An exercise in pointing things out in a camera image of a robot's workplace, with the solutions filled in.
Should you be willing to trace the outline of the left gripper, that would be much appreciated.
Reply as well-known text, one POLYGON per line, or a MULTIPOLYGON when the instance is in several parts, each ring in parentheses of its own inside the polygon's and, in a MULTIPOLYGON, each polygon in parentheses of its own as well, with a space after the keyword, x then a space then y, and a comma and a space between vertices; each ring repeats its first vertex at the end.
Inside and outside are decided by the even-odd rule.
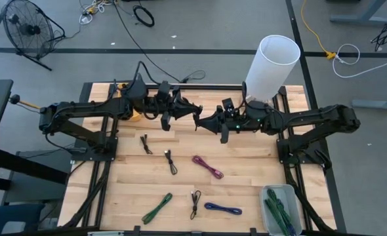
POLYGON ((160 122, 161 128, 164 131, 170 130, 171 117, 177 120, 187 115, 192 115, 193 119, 197 119, 203 110, 202 105, 197 106, 190 103, 187 98, 181 97, 179 94, 166 98, 160 98, 158 95, 155 95, 154 101, 157 104, 158 114, 162 114, 160 122))

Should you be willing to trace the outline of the grey desk leg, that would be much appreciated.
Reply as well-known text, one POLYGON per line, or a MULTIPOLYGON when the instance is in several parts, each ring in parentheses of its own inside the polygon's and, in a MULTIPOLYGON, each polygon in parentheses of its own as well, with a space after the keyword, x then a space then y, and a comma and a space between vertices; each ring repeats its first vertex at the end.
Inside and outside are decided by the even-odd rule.
POLYGON ((382 100, 352 100, 355 108, 387 109, 387 101, 382 100))
POLYGON ((332 14, 330 21, 334 23, 361 24, 368 26, 385 26, 387 18, 375 16, 387 0, 371 0, 365 12, 361 14, 332 14))

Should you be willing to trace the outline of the white shade table lamp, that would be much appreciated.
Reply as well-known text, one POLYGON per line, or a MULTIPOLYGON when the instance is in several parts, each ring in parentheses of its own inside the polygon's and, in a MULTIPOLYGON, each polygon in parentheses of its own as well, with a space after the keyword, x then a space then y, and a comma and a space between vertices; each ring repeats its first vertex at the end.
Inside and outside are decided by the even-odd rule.
POLYGON ((292 39, 269 35, 261 40, 245 79, 246 95, 258 101, 272 99, 300 59, 292 39))

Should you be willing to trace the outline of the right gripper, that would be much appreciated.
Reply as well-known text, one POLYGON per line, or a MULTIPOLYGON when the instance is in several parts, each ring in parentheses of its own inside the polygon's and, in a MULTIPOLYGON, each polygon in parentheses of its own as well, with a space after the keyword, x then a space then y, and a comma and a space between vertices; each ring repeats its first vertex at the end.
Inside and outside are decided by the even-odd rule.
POLYGON ((200 118, 198 115, 194 115, 193 119, 195 121, 195 129, 201 127, 214 134, 218 134, 218 132, 221 133, 221 144, 226 144, 228 142, 231 130, 239 132, 248 122, 245 117, 227 117, 224 113, 220 113, 217 116, 212 115, 206 118, 200 118))

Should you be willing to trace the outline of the blue chair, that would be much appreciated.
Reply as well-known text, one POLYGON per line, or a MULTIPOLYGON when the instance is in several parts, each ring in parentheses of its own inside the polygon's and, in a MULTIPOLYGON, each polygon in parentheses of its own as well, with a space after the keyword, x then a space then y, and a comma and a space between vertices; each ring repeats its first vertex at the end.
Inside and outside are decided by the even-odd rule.
POLYGON ((0 235, 8 222, 23 222, 22 230, 37 231, 44 204, 0 206, 0 235))

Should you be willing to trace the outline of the black floor fan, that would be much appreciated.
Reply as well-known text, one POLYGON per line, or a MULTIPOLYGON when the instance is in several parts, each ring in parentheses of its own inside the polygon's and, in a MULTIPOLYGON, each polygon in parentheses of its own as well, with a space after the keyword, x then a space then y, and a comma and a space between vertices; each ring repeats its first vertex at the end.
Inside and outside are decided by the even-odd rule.
POLYGON ((41 59, 66 38, 64 28, 30 0, 9 0, 1 11, 5 33, 15 53, 51 70, 41 59))

